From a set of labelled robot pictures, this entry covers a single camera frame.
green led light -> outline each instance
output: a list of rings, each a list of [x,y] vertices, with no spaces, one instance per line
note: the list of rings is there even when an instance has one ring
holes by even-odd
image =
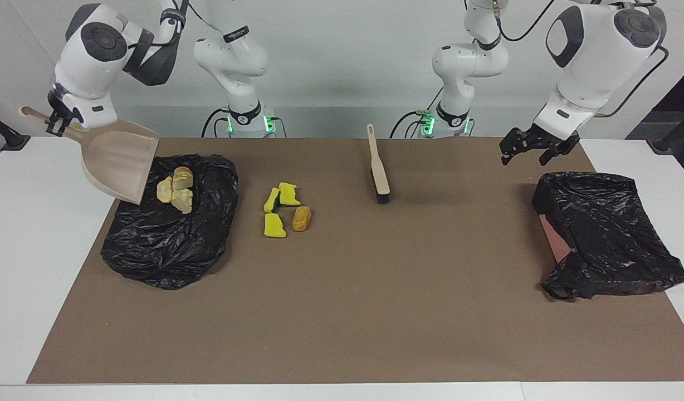
[[[466,126],[463,127],[463,135],[464,136],[470,136],[471,133],[473,132],[473,127],[475,127],[475,120],[474,119],[467,119],[466,120]]]
[[[270,134],[275,132],[275,123],[270,119],[270,117],[264,117],[265,119],[265,130]]]
[[[423,117],[421,117],[421,121],[424,124],[421,133],[425,136],[432,136],[433,127],[434,124],[436,124],[436,117],[434,117],[431,113],[426,112],[424,113]]]

black stand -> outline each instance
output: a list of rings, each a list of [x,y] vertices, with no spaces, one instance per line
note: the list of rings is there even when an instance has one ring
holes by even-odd
[[[652,150],[659,155],[666,155],[666,154],[671,154],[671,144],[674,142],[674,140],[677,140],[681,137],[684,136],[684,120],[681,122],[681,124],[678,125],[675,129],[671,130],[670,133],[668,133],[665,137],[662,139],[655,140],[654,142],[649,141],[649,147],[652,148]]]
[[[1,150],[21,150],[30,140],[29,135],[22,135],[0,120],[0,134],[6,140]]]

hand brush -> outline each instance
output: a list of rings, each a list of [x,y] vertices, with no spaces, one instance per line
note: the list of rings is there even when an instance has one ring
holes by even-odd
[[[377,191],[377,202],[381,205],[389,203],[389,180],[386,177],[384,164],[379,157],[379,150],[377,149],[377,138],[374,134],[374,125],[367,125],[367,137],[369,139],[369,151],[372,155],[372,178],[374,178],[374,186]]]

dustpan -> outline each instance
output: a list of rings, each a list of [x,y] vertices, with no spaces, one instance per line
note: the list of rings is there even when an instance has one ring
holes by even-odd
[[[32,107],[23,116],[49,123],[50,118]],[[82,169],[100,191],[126,202],[141,203],[159,137],[152,130],[126,120],[81,132],[67,127],[63,136],[82,147]]]

bread roll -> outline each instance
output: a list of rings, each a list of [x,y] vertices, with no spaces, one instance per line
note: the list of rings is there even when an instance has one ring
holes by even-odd
[[[175,190],[174,195],[171,198],[171,204],[174,208],[179,209],[181,213],[187,215],[193,210],[194,193],[188,188]]]
[[[307,206],[300,206],[296,209],[295,216],[293,217],[293,230],[299,232],[307,230],[311,218],[312,211],[310,208]]]
[[[182,190],[194,186],[194,173],[188,167],[179,167],[174,170],[172,183],[174,190]]]
[[[172,181],[172,177],[166,177],[157,184],[157,199],[162,201],[162,203],[171,203],[171,197],[174,195]]]

